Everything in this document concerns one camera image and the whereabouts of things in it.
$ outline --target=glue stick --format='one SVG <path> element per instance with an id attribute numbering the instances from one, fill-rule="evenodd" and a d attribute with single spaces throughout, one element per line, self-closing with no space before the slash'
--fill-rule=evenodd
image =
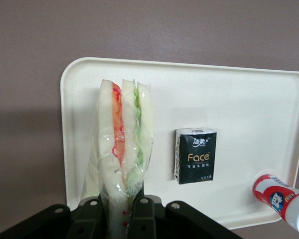
<path id="1" fill-rule="evenodd" d="M 299 190 L 273 175 L 263 175 L 253 187 L 255 197 L 272 207 L 291 227 L 299 232 Z"/>

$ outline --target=wrapped sandwich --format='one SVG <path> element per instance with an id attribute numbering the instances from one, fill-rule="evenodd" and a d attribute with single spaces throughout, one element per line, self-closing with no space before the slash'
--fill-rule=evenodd
<path id="1" fill-rule="evenodd" d="M 112 81 L 102 81 L 82 197 L 101 195 L 109 238 L 125 237 L 132 203 L 142 189 L 150 159 L 152 128 L 147 86 L 123 80 L 121 90 Z"/>

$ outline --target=sandwich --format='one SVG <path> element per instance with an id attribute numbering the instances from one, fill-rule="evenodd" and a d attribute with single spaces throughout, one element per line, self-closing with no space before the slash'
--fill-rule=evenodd
<path id="1" fill-rule="evenodd" d="M 88 168 L 90 176 L 86 176 L 85 188 L 93 188 L 88 184 L 91 184 L 93 172 L 98 174 L 108 236 L 123 238 L 133 200 L 143 186 L 153 143 L 153 112 L 148 87 L 123 80 L 121 89 L 114 82 L 103 80 L 96 122 L 97 132 L 92 141 L 94 163 L 89 163 L 89 167 L 94 168 Z"/>

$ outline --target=plastic tray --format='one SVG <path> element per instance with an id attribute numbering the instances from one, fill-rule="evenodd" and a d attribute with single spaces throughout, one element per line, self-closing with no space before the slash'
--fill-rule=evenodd
<path id="1" fill-rule="evenodd" d="M 280 219 L 252 194 L 256 179 L 271 173 L 289 185 L 299 166 L 299 72 L 81 58 L 61 79 L 67 205 L 81 197 L 92 123 L 102 79 L 150 87 L 154 145 L 144 180 L 147 195 L 162 203 L 184 201 L 229 229 Z M 174 180 L 175 130 L 217 131 L 214 180 Z"/>

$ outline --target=tomato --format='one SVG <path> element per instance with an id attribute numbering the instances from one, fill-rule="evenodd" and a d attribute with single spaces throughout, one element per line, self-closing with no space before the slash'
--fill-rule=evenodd
<path id="1" fill-rule="evenodd" d="M 118 158 L 120 164 L 122 164 L 125 149 L 124 127 L 122 120 L 122 94 L 120 87 L 115 83 L 113 83 L 112 106 L 115 140 L 112 152 Z"/>

